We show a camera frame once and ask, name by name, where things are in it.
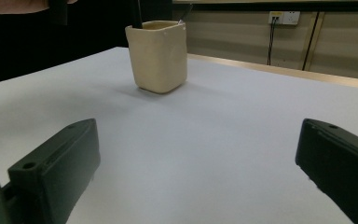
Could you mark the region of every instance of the screw hole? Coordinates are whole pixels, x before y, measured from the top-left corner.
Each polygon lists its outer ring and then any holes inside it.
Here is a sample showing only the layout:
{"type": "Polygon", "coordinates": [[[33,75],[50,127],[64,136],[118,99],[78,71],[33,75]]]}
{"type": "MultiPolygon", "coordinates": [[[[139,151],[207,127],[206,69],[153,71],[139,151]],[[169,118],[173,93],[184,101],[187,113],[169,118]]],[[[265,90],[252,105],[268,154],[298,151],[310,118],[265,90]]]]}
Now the screw hole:
{"type": "Polygon", "coordinates": [[[25,170],[28,170],[28,169],[32,169],[36,166],[36,163],[34,162],[28,162],[28,163],[25,163],[23,166],[22,166],[22,169],[25,169],[25,170]]]}

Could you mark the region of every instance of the power cord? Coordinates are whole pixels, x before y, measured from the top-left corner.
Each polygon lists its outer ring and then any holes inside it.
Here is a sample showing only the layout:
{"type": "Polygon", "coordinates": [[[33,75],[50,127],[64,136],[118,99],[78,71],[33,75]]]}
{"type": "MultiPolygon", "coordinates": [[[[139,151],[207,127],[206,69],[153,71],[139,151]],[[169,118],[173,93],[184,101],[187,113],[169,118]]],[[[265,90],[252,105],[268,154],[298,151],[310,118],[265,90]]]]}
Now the power cord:
{"type": "Polygon", "coordinates": [[[275,25],[276,25],[278,19],[279,19],[278,17],[272,17],[271,26],[269,29],[269,48],[268,48],[267,65],[271,65],[272,44],[274,42],[275,25]]]}

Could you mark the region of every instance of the beige cup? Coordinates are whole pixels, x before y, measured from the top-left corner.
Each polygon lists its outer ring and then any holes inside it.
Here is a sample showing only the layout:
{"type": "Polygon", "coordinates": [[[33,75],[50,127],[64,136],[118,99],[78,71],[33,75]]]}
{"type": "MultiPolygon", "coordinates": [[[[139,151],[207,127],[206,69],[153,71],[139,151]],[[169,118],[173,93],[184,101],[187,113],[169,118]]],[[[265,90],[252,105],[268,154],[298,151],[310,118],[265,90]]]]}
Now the beige cup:
{"type": "Polygon", "coordinates": [[[177,21],[148,21],[143,29],[126,27],[135,84],[165,93],[187,79],[186,25],[177,21]]]}

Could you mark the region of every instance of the table surface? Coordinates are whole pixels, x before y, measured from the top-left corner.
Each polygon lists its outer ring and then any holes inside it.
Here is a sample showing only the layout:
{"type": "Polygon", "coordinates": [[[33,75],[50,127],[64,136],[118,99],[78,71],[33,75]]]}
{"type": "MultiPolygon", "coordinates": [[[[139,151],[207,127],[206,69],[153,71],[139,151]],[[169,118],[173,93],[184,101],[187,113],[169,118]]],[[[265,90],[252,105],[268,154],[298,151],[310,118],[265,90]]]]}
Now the table surface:
{"type": "Polygon", "coordinates": [[[69,224],[351,223],[295,155],[305,118],[358,135],[358,87],[190,58],[186,83],[157,95],[110,49],[0,82],[0,184],[90,118],[102,163],[69,224]]]}

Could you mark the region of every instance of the wall socket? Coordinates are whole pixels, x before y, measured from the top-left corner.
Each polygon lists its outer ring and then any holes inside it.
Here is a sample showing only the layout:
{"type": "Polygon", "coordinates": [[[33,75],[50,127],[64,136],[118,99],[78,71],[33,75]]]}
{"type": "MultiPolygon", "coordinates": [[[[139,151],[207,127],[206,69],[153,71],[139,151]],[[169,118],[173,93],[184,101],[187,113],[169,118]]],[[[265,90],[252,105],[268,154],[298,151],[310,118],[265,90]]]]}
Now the wall socket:
{"type": "Polygon", "coordinates": [[[272,24],[272,18],[277,18],[275,24],[297,25],[300,18],[299,11],[270,11],[268,24],[272,24]]]}

